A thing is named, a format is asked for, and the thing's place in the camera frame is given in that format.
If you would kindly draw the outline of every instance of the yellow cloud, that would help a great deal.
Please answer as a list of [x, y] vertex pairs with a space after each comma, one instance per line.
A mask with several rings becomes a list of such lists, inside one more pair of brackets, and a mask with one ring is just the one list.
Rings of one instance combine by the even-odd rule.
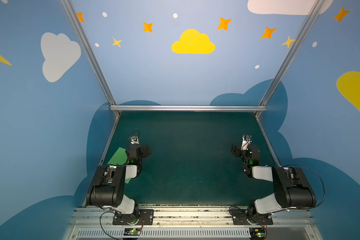
[[175, 53], [211, 53], [214, 50], [215, 45], [209, 41], [208, 35], [195, 29], [185, 30], [180, 41], [172, 44], [172, 51]]
[[341, 75], [336, 85], [339, 92], [360, 111], [360, 72]]

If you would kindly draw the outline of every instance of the white cloud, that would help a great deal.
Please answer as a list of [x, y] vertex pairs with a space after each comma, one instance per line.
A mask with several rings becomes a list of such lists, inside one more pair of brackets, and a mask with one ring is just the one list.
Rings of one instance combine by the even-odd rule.
[[[308, 15], [316, 0], [249, 0], [248, 10], [257, 14]], [[325, 12], [333, 0], [326, 0], [320, 10]]]
[[59, 80], [81, 56], [79, 44], [63, 33], [44, 33], [41, 37], [41, 51], [45, 58], [43, 74], [51, 83]]

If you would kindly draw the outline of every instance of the dark green table surface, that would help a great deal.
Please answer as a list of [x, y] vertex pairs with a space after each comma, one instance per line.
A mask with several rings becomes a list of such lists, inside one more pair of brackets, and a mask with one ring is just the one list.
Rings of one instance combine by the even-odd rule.
[[248, 205], [273, 192], [271, 182], [248, 178], [230, 153], [249, 134], [260, 164], [275, 166], [253, 113], [122, 112], [105, 163], [128, 148], [135, 130], [152, 151], [141, 175], [125, 185], [125, 195], [140, 204]]

